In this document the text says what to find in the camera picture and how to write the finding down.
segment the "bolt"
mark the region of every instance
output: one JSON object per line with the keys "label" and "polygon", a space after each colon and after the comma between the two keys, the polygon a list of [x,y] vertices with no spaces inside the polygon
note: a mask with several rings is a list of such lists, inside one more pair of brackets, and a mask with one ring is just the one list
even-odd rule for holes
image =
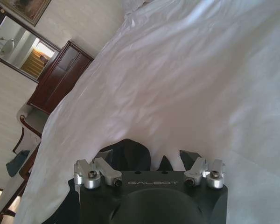
{"label": "bolt", "polygon": [[193,179],[187,179],[187,180],[185,181],[185,184],[186,184],[186,186],[187,186],[188,188],[192,188],[192,187],[195,186],[195,181],[194,181]]}
{"label": "bolt", "polygon": [[219,172],[218,171],[211,171],[210,175],[214,178],[218,178],[219,177]]}
{"label": "bolt", "polygon": [[114,187],[119,188],[119,187],[121,187],[121,185],[122,185],[121,179],[115,178],[115,179],[113,180],[113,186],[114,186]]}
{"label": "bolt", "polygon": [[88,173],[89,178],[95,178],[97,176],[97,172],[95,170],[91,170]]}

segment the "picture frame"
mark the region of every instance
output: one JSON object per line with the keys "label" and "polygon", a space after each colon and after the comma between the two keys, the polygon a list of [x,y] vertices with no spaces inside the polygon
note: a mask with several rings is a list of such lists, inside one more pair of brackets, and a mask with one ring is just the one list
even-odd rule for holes
{"label": "picture frame", "polygon": [[34,27],[51,0],[0,0],[0,3]]}

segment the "metal clamp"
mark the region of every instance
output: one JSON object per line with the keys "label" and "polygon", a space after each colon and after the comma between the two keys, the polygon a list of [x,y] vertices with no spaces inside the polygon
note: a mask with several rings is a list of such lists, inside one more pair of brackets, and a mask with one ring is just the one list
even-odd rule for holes
{"label": "metal clamp", "polygon": [[184,173],[188,187],[200,185],[202,177],[210,188],[220,189],[224,184],[225,164],[222,160],[214,160],[210,169],[205,158],[198,157],[192,168]]}
{"label": "metal clamp", "polygon": [[78,160],[74,164],[74,180],[76,185],[84,184],[87,189],[94,189],[100,186],[101,176],[93,163]]}
{"label": "metal clamp", "polygon": [[210,188],[220,189],[224,184],[225,164],[222,160],[214,160],[210,174],[206,176],[206,183]]}
{"label": "metal clamp", "polygon": [[206,170],[206,159],[198,157],[194,162],[192,168],[184,173],[185,183],[191,187],[198,186]]}
{"label": "metal clamp", "polygon": [[74,164],[76,191],[82,184],[87,189],[98,188],[101,184],[101,175],[109,186],[120,187],[122,184],[122,173],[114,170],[103,158],[95,158],[90,164],[86,160],[78,160]]}

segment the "white duvet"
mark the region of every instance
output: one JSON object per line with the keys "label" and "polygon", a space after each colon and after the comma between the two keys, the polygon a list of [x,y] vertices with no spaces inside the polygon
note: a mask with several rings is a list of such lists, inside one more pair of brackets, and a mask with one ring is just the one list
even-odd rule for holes
{"label": "white duvet", "polygon": [[46,220],[78,159],[130,138],[152,168],[226,163],[229,224],[280,224],[280,0],[155,0],[129,15],[45,126],[16,224]]}

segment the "wooden cabinet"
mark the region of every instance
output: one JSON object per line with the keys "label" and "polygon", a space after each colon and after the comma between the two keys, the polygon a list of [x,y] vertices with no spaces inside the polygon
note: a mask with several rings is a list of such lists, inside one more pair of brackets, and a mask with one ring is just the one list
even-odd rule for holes
{"label": "wooden cabinet", "polygon": [[74,87],[93,58],[73,42],[68,41],[48,69],[27,102],[50,114]]}

